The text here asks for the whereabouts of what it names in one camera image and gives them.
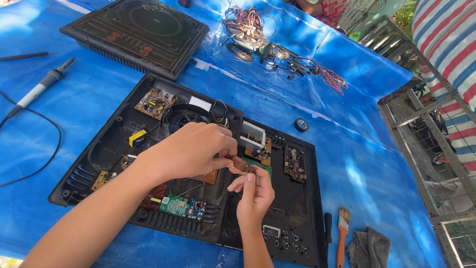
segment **blue tarp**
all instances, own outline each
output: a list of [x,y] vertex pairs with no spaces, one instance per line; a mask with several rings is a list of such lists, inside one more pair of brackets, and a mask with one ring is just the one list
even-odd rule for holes
[[[0,57],[54,52],[43,58],[0,62],[0,88],[15,101],[48,70],[77,57],[64,79],[30,106],[54,120],[64,137],[58,155],[41,173],[0,188],[0,255],[23,258],[69,211],[49,204],[48,194],[143,76],[59,33],[61,26],[82,15],[73,8],[93,10],[109,3],[70,1],[22,0],[0,9]],[[336,226],[338,207],[344,205],[351,211],[351,231],[371,226],[388,236],[392,243],[388,267],[445,267],[413,174],[376,104],[412,74],[280,0],[239,2],[239,6],[256,5],[277,19],[278,31],[272,41],[312,57],[345,78],[349,88],[341,96],[318,77],[308,74],[289,80],[284,70],[273,70],[257,59],[251,63],[238,60],[220,47],[227,33],[219,18],[229,2],[194,0],[190,9],[175,1],[167,4],[210,26],[178,83],[314,144],[324,212],[334,215]],[[274,30],[273,23],[266,22],[268,33]],[[0,115],[11,108],[0,98]],[[293,127],[297,118],[308,122],[307,132]],[[54,151],[57,138],[55,128],[29,112],[9,120],[0,131],[0,184],[42,166]],[[335,264],[337,228],[332,229],[332,238],[329,267]],[[348,235],[346,244],[352,239]],[[241,265],[239,251],[126,225],[94,267]],[[283,261],[275,261],[275,265],[298,267]]]

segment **person's left hand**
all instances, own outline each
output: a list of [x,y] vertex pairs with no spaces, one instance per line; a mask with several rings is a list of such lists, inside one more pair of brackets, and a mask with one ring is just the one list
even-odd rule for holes
[[138,155],[125,171],[157,186],[171,179],[192,178],[215,169],[232,167],[225,158],[237,154],[231,131],[216,124],[188,123],[174,134]]

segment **cooling fan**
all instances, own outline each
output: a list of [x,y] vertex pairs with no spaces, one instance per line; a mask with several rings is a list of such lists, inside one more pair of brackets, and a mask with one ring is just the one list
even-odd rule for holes
[[191,104],[176,104],[172,106],[170,114],[169,131],[170,134],[176,132],[181,127],[190,122],[215,123],[212,115],[205,109]]

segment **red white blue striped fabric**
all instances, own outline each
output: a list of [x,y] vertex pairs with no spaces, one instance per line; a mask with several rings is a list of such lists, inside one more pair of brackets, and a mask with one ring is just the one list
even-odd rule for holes
[[[418,0],[413,40],[425,57],[469,104],[476,107],[476,0]],[[448,91],[420,62],[423,79],[437,99]],[[456,155],[476,175],[476,125],[455,101],[439,109]]]

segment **person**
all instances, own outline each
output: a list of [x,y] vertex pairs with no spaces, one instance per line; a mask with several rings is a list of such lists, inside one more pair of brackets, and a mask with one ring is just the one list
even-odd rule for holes
[[346,11],[348,0],[290,0],[289,3],[330,27],[336,28]]
[[[232,173],[241,173],[233,167],[232,160],[225,158],[236,155],[237,146],[228,129],[216,124],[186,124],[139,154],[126,170],[72,208],[38,241],[20,267],[90,267],[155,186],[225,167]],[[170,153],[160,157],[162,152]],[[273,268],[261,234],[261,222],[274,200],[274,190],[269,173],[257,169],[256,174],[247,173],[235,179],[228,191],[243,190],[237,218],[244,267]]]

